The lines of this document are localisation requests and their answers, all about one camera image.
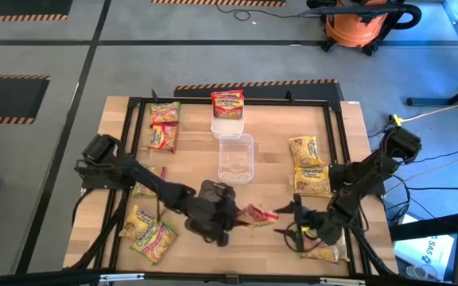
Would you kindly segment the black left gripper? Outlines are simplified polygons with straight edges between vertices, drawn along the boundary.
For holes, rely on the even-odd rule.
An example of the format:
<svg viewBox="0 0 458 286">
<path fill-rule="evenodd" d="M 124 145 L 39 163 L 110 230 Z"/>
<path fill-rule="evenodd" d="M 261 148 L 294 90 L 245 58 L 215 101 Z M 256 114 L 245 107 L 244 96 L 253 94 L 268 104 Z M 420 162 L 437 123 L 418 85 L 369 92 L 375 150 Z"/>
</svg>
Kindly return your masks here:
<svg viewBox="0 0 458 286">
<path fill-rule="evenodd" d="M 248 227 L 245 222 L 235 222 L 235 218 L 247 218 L 248 207 L 237 208 L 231 197 L 224 197 L 216 202 L 205 198 L 191 198 L 187 201 L 184 226 L 194 234 L 200 235 L 205 242 L 215 242 L 217 246 L 226 246 L 230 230 Z"/>
</svg>

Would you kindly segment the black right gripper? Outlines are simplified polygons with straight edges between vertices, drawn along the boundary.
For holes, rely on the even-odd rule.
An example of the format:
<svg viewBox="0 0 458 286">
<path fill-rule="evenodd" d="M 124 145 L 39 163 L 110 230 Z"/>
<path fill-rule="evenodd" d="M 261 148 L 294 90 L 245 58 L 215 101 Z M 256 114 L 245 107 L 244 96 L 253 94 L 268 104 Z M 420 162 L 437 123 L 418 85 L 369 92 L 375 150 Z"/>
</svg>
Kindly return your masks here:
<svg viewBox="0 0 458 286">
<path fill-rule="evenodd" d="M 276 214 L 293 214 L 293 226 L 274 232 L 281 234 L 285 239 L 293 239 L 297 252 L 306 252 L 304 238 L 311 240 L 320 239 L 327 245 L 334 245 L 339 240 L 339 227 L 331 220 L 328 212 L 318 212 L 304 207 L 301 196 L 293 195 L 293 201 L 286 206 L 274 210 Z"/>
</svg>

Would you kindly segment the green Maruchan noodle pack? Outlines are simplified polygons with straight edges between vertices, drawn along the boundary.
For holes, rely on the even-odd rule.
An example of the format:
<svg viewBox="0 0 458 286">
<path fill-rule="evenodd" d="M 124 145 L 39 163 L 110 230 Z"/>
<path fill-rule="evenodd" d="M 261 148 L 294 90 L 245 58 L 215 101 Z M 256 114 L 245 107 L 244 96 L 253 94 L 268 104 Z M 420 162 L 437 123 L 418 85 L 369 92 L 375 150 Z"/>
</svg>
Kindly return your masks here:
<svg viewBox="0 0 458 286">
<path fill-rule="evenodd" d="M 166 167 L 163 166 L 149 166 L 148 169 L 161 179 L 165 178 Z M 145 185 L 137 182 L 132 190 L 134 197 L 155 197 L 156 194 Z"/>
<path fill-rule="evenodd" d="M 178 234 L 168 224 L 159 222 L 150 226 L 135 241 L 130 249 L 146 257 L 153 265 L 157 264 L 175 243 Z"/>
<path fill-rule="evenodd" d="M 318 237 L 314 237 L 314 239 L 304 238 L 305 251 L 300 253 L 300 257 L 307 259 L 317 259 L 330 263 L 338 263 L 339 261 L 344 261 L 340 259 L 340 238 L 334 245 L 328 245 L 321 241 Z"/>
<path fill-rule="evenodd" d="M 150 107 L 150 126 L 176 126 L 179 114 L 179 102 L 154 103 Z"/>
</svg>

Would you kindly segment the dark smoked plastic bin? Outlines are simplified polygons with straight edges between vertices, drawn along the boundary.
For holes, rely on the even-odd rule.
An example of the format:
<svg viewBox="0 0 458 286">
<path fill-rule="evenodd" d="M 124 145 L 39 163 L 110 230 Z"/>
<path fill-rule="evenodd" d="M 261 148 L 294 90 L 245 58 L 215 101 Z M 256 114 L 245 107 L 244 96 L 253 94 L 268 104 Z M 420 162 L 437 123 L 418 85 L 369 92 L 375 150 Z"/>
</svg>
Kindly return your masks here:
<svg viewBox="0 0 458 286">
<path fill-rule="evenodd" d="M 203 207 L 235 206 L 235 190 L 225 183 L 205 180 L 198 195 Z"/>
</svg>

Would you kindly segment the clear plastic bin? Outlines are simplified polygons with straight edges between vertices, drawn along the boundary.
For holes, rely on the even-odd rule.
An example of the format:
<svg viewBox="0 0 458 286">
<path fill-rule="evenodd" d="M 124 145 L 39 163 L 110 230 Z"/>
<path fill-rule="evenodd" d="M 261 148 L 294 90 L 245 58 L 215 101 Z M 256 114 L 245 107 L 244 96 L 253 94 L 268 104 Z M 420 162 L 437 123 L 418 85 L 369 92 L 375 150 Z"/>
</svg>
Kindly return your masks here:
<svg viewBox="0 0 458 286">
<path fill-rule="evenodd" d="M 227 184 L 247 184 L 254 178 L 254 139 L 251 135 L 220 136 L 218 177 Z"/>
</svg>

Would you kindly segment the black mat hazard-striped edge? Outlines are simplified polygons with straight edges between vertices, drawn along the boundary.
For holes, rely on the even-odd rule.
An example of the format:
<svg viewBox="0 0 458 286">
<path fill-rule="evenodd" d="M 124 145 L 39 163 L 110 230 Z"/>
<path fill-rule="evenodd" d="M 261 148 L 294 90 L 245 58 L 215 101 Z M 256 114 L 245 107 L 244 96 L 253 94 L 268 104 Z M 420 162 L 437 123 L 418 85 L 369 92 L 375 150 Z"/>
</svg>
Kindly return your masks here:
<svg viewBox="0 0 458 286">
<path fill-rule="evenodd" d="M 153 4 L 284 7 L 286 0 L 150 0 Z"/>
<path fill-rule="evenodd" d="M 214 91 L 231 90 L 243 90 L 243 96 L 249 104 L 267 102 L 271 105 L 328 106 L 340 111 L 340 102 L 344 100 L 336 79 L 179 85 L 174 90 L 174 96 L 209 99 Z"/>
<path fill-rule="evenodd" d="M 0 124 L 33 124 L 49 83 L 49 75 L 0 74 Z"/>
<path fill-rule="evenodd" d="M 64 21 L 73 0 L 0 0 L 0 22 Z"/>
</svg>

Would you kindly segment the clear plastic cup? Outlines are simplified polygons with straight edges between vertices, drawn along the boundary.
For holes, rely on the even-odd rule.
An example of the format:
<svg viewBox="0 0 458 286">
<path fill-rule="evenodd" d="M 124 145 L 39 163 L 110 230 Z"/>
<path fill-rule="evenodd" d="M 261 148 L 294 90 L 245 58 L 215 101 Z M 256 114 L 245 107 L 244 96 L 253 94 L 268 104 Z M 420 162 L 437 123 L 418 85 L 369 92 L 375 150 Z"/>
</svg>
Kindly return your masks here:
<svg viewBox="0 0 458 286">
<path fill-rule="evenodd" d="M 438 273 L 436 269 L 431 265 L 415 266 L 410 265 L 406 267 L 406 274 L 417 280 L 437 280 Z"/>
</svg>

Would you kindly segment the black rig crossbar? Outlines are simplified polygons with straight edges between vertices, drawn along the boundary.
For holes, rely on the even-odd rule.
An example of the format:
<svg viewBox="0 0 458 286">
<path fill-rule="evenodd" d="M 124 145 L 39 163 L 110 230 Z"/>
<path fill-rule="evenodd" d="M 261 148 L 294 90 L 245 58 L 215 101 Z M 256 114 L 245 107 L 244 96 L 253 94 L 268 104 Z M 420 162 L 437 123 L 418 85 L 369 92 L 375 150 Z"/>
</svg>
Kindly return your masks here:
<svg viewBox="0 0 458 286">
<path fill-rule="evenodd" d="M 367 286 L 458 286 L 432 280 L 414 280 L 402 276 L 377 276 L 352 274 L 349 276 L 292 276 L 292 275 L 254 275 L 254 274 L 204 274 L 174 272 L 112 272 L 110 269 L 64 269 L 55 272 L 32 272 L 0 276 L 0 286 L 79 286 L 98 283 L 102 274 L 144 273 L 144 280 L 186 280 L 220 282 L 225 284 L 240 283 L 298 283 L 319 284 L 321 277 L 365 280 Z"/>
</svg>

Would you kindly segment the orange shop vacuum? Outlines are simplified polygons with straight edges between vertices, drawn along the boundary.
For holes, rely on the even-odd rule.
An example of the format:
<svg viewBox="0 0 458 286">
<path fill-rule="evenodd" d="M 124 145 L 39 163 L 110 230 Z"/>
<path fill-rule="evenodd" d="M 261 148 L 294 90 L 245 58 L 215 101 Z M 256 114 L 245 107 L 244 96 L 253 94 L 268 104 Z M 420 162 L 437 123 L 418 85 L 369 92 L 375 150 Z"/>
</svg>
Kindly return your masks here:
<svg viewBox="0 0 458 286">
<path fill-rule="evenodd" d="M 329 6 L 313 9 L 325 24 L 327 39 L 321 49 L 360 48 L 363 54 L 372 56 L 378 50 L 375 39 L 392 11 L 387 0 L 334 0 Z"/>
</svg>

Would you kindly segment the silver metal bracket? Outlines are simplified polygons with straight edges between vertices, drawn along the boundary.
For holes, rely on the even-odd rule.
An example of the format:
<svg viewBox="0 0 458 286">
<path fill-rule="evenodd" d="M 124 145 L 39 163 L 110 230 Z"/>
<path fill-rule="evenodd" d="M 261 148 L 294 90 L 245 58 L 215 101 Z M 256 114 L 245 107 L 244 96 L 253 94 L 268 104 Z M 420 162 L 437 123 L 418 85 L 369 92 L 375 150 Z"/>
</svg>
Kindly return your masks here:
<svg viewBox="0 0 458 286">
<path fill-rule="evenodd" d="M 321 277 L 320 284 L 328 284 L 331 286 L 367 286 L 365 280 L 354 280 L 335 277 Z"/>
<path fill-rule="evenodd" d="M 128 280 L 144 280 L 144 273 L 112 273 L 112 274 L 102 274 L 99 277 L 99 283 L 113 283 L 119 281 L 128 281 Z"/>
</svg>

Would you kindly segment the black aluminium table frame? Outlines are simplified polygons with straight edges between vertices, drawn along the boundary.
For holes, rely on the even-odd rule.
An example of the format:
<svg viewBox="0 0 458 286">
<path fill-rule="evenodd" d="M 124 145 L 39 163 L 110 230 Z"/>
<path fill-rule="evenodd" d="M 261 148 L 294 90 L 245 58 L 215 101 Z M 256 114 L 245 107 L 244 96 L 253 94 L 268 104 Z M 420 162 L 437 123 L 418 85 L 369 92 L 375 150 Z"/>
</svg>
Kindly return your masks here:
<svg viewBox="0 0 458 286">
<path fill-rule="evenodd" d="M 218 177 L 219 143 L 210 130 L 212 102 L 208 98 L 183 98 L 177 150 L 167 153 L 149 149 L 149 101 L 140 98 L 135 107 L 129 99 L 110 96 L 105 102 L 99 132 L 119 136 L 127 132 L 126 148 L 137 159 L 164 165 L 168 180 L 198 188 L 204 180 Z M 316 135 L 324 160 L 341 157 L 339 122 L 361 118 L 358 106 L 347 103 L 340 113 L 326 112 L 320 101 L 251 99 L 246 102 L 246 133 L 254 140 L 254 177 L 247 184 L 236 184 L 236 203 L 253 203 L 267 210 L 286 205 L 293 197 L 293 159 L 288 140 L 300 135 Z M 327 129 L 326 122 L 334 126 Z M 179 237 L 171 249 L 153 264 L 131 249 L 128 239 L 111 235 L 106 243 L 105 265 L 118 271 L 144 272 L 149 278 L 216 280 L 237 276 L 240 280 L 263 279 L 309 282 L 315 276 L 347 276 L 362 272 L 357 244 L 351 246 L 350 261 L 329 263 L 303 259 L 285 244 L 280 229 L 292 216 L 283 215 L 274 224 L 256 228 L 238 226 L 229 233 L 224 247 L 207 243 L 184 227 L 183 215 L 166 211 L 164 219 Z"/>
</svg>

